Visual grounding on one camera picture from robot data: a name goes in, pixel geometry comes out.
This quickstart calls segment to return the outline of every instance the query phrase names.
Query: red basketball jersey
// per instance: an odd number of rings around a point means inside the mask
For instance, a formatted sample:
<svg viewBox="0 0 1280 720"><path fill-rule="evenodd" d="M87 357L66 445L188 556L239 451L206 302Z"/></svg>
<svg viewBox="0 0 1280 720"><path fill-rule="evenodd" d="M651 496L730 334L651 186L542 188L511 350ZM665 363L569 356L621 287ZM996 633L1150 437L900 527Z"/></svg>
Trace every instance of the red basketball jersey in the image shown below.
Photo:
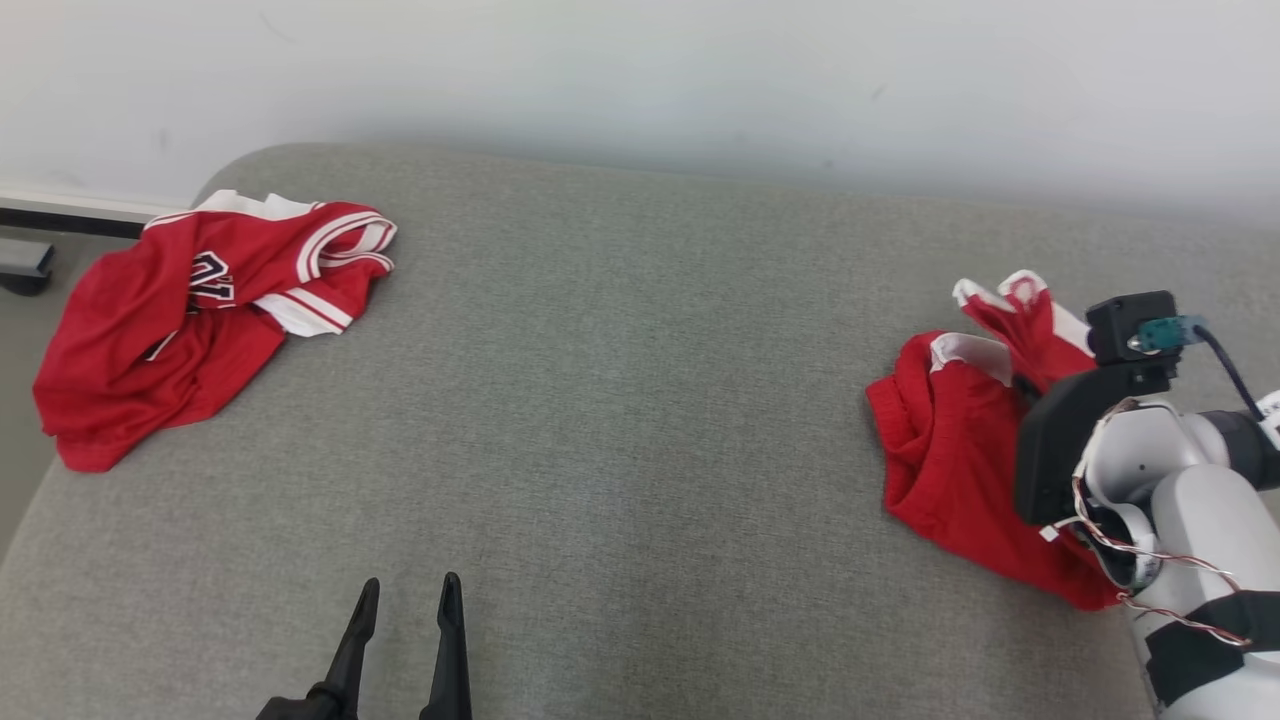
<svg viewBox="0 0 1280 720"><path fill-rule="evenodd" d="M68 468L105 471L156 429L212 416L285 332L364 314L394 234L364 205L229 190L156 218L72 292L36 378L45 433Z"/></svg>

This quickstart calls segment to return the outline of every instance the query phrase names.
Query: black strap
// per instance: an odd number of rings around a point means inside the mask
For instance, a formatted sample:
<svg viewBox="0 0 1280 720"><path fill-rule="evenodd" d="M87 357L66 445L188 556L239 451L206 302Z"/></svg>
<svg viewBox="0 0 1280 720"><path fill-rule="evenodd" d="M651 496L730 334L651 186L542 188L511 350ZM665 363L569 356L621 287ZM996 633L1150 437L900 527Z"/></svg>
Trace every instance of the black strap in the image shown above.
<svg viewBox="0 0 1280 720"><path fill-rule="evenodd" d="M1197 607L1188 620L1253 641L1229 646L1204 630L1170 623L1147 635L1151 688L1165 707L1184 694L1244 666L1245 652L1280 650L1280 592L1242 591Z"/></svg>

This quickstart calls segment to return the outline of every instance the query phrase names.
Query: red and white wire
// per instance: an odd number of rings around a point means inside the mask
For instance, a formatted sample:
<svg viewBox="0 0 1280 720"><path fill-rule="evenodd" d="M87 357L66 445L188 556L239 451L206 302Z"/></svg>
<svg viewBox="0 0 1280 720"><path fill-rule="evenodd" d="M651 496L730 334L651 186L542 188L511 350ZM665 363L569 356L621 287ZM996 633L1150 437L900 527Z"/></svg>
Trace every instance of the red and white wire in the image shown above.
<svg viewBox="0 0 1280 720"><path fill-rule="evenodd" d="M1110 547L1111 550L1117 550L1120 552L1129 552L1129 553L1133 553L1133 555L1144 555L1144 556L1148 556L1148 557L1156 557L1158 560L1167 560L1170 562L1179 562L1179 564L1190 566L1190 568L1193 568L1196 570L1206 570L1206 571L1213 573L1213 574L1219 575L1220 578L1222 578L1226 582L1226 584L1231 587L1231 591L1240 592L1240 584L1235 582L1235 578L1231 577L1231 573L1229 573L1226 570L1222 570L1221 568L1215 566L1212 562L1208 562L1206 560L1201 560L1199 557L1196 557L1196 556L1192 556L1192 555L1170 555L1167 552L1158 552L1158 551L1153 551L1153 550L1146 550L1146 548L1134 546L1132 543L1117 541L1117 539L1115 539L1112 537L1108 537L1106 533L1103 533L1102 528L1100 528L1093 521L1093 519L1089 518L1088 507L1087 507L1087 503L1084 501L1084 492L1083 492L1083 489L1082 489L1080 486L1084 482L1083 479L1084 479L1084 475L1088 473L1089 466L1093 464L1093 455L1097 452L1098 438L1102 436L1102 429L1107 427L1107 423L1110 423L1114 416L1119 415L1120 413L1126 413L1129 410L1134 410L1134 409L1138 407L1138 405L1139 404L1138 404L1138 401L1135 398L1128 397L1128 398L1117 402L1110 410L1107 410L1102 415L1102 418L1098 419L1097 424L1093 427L1093 434L1089 436L1089 442L1085 443L1084 452L1080 454L1080 461L1076 464L1075 471L1071 473L1071 500L1073 500L1073 505L1075 507L1075 514L1078 515L1079 523L1082 525L1084 525L1084 529L1088 530L1089 536L1093 539L1096 539L1100 544ZM1238 635L1238 634L1235 634L1235 633L1233 633L1230 630L1224 630L1222 628L1219 628L1219 626L1215 626L1215 625L1207 625L1204 623L1197 623L1196 620L1190 620L1185 615L1180 615L1180 614L1178 614L1178 612L1175 612L1172 610L1169 610L1166 607L1155 607L1155 606L1147 605L1144 602L1139 602L1139 601L1134 600L1133 594L1129 593L1129 592L1119 592L1119 593L1116 593L1116 597L1120 600L1120 602L1124 602L1126 606L1129 606L1129 607L1132 607L1134 610L1140 610L1142 614L1138 615L1138 618L1142 618L1143 615L1147 615L1148 612L1155 612L1157 615L1164 615L1165 618L1170 618L1175 623L1180 623L1183 625L1187 625L1188 628L1194 628L1197 630L1204 630L1206 633L1211 634L1215 639L1217 639L1220 642L1224 642L1224 643L1226 643L1229 646L1233 646L1233 647L1245 647L1245 646L1253 643L1253 641L1251 641L1249 638Z"/></svg>

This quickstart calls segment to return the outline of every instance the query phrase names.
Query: gray couch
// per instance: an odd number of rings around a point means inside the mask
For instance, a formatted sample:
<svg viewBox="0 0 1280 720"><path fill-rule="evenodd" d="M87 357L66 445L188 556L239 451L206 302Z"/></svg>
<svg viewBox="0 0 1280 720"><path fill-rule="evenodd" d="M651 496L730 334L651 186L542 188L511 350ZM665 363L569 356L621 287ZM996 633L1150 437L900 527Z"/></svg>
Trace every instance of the gray couch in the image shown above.
<svg viewBox="0 0 1280 720"><path fill-rule="evenodd" d="M50 468L0 568L0 715L252 717L383 583L362 716L428 698L461 574L476 716L1149 717L1116 614L881 505L863 388L1032 268L1075 310L1172 290L1280 382L1275 237L401 146L293 145L206 188L367 202L396 272L219 416ZM1234 407L1184 363L1187 409Z"/></svg>

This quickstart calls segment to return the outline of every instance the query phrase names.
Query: white wall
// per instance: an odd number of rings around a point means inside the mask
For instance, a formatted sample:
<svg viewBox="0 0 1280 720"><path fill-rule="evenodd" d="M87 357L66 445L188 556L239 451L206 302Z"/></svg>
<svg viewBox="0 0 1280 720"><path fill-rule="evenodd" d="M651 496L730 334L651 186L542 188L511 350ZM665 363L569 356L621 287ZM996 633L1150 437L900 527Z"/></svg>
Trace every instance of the white wall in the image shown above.
<svg viewBox="0 0 1280 720"><path fill-rule="evenodd" d="M301 140L1280 227L1275 0L0 0L0 187Z"/></svg>

